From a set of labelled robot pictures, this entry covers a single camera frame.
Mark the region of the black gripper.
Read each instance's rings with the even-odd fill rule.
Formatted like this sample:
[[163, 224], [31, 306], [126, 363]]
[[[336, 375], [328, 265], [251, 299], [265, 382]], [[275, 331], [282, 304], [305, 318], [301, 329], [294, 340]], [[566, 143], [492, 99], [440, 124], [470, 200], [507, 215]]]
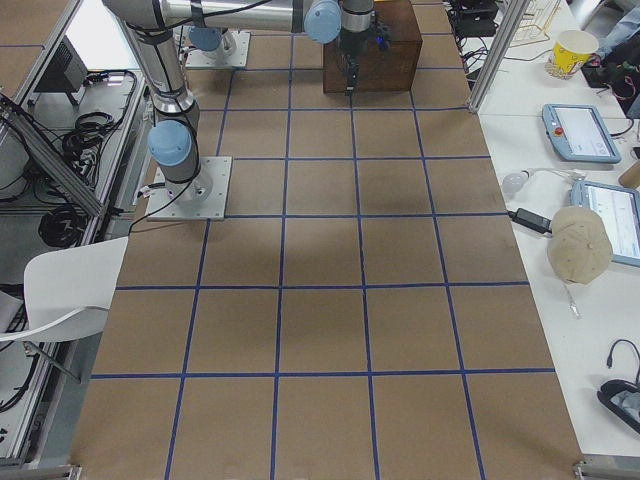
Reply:
[[380, 22], [376, 14], [343, 16], [338, 44], [345, 62], [346, 95], [355, 92], [359, 77], [357, 58], [366, 51], [370, 40], [374, 40], [380, 50], [388, 49], [390, 27]]

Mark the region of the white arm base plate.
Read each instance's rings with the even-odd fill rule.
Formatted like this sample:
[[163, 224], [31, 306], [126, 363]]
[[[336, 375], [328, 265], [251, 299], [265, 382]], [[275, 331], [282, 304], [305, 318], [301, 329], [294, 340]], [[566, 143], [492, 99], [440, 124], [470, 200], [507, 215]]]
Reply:
[[201, 157], [200, 173], [185, 193], [183, 186], [171, 182], [151, 191], [145, 211], [148, 220], [223, 220], [231, 170], [230, 156]]
[[244, 69], [248, 60], [251, 34], [248, 31], [228, 30], [220, 36], [215, 50], [202, 50], [189, 45], [184, 65], [191, 70]]

